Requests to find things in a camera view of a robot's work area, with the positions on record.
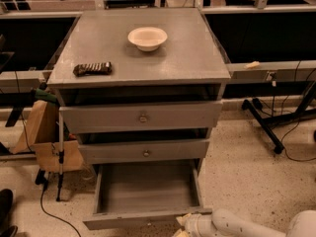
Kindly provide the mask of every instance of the cardboard box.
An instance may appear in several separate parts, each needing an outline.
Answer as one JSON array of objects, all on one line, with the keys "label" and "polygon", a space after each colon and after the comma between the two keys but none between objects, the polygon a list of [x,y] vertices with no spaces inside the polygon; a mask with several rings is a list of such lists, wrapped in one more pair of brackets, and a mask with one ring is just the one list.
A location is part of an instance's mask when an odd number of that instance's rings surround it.
[{"label": "cardboard box", "polygon": [[[59,172],[59,142],[58,142],[58,108],[56,105],[36,101],[29,114],[26,128],[14,148],[14,154],[25,152],[29,147],[36,152],[41,170]],[[84,161],[78,150],[76,140],[64,141],[63,171],[81,170]]]}]

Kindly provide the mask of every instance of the drawer handle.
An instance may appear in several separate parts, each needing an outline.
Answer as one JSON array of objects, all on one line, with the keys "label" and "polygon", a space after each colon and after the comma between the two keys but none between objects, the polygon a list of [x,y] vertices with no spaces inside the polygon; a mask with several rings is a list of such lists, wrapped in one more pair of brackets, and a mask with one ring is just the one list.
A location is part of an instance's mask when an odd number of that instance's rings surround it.
[{"label": "drawer handle", "polygon": [[151,152],[150,152],[149,150],[145,150],[145,151],[142,153],[142,155],[143,155],[144,157],[149,157],[149,156],[151,155]]},{"label": "drawer handle", "polygon": [[139,117],[139,121],[140,121],[140,122],[148,122],[148,117],[147,117],[147,115],[141,115],[141,116]]}]

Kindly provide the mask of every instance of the white bowl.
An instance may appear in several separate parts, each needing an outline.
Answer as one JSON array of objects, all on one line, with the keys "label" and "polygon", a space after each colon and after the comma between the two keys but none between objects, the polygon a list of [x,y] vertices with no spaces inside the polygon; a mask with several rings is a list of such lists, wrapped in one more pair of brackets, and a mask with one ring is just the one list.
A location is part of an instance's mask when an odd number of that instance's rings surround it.
[{"label": "white bowl", "polygon": [[137,28],[128,35],[128,40],[142,51],[156,50],[167,40],[165,31],[159,28]]}]

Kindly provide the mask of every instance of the black shoe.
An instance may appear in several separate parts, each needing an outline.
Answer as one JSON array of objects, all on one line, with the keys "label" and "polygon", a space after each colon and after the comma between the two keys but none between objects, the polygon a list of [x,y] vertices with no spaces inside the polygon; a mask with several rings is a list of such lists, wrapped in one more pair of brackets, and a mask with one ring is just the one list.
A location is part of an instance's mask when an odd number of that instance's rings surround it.
[{"label": "black shoe", "polygon": [[13,193],[9,189],[0,192],[0,225],[6,219],[13,202]]},{"label": "black shoe", "polygon": [[18,231],[18,226],[13,225],[8,228],[7,231],[4,231],[0,237],[14,237]]}]

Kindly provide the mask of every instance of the speckled floor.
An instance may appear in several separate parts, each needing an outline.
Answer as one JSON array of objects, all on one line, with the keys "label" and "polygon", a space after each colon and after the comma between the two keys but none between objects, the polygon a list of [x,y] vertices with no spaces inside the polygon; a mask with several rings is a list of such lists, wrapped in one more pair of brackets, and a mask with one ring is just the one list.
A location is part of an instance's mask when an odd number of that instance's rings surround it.
[{"label": "speckled floor", "polygon": [[[240,106],[240,102],[226,104],[217,128],[212,131],[211,145],[199,174],[204,205],[227,208],[243,218],[285,232],[296,213],[316,209],[315,161],[295,162],[284,151],[274,155],[273,144]],[[275,132],[281,138],[295,125],[277,127]],[[316,157],[315,129],[316,121],[302,122],[284,139],[287,154],[294,159]],[[0,187],[14,192],[8,224],[18,225],[17,236],[78,236],[69,225],[41,210],[41,186],[35,184],[37,165],[32,165],[32,161],[22,166],[19,161],[3,161],[0,166]],[[170,224],[89,231],[82,219],[93,210],[95,184],[88,171],[66,173],[62,201],[56,202],[57,175],[50,175],[43,207],[71,222],[83,237],[167,237],[178,229],[178,225]]]}]

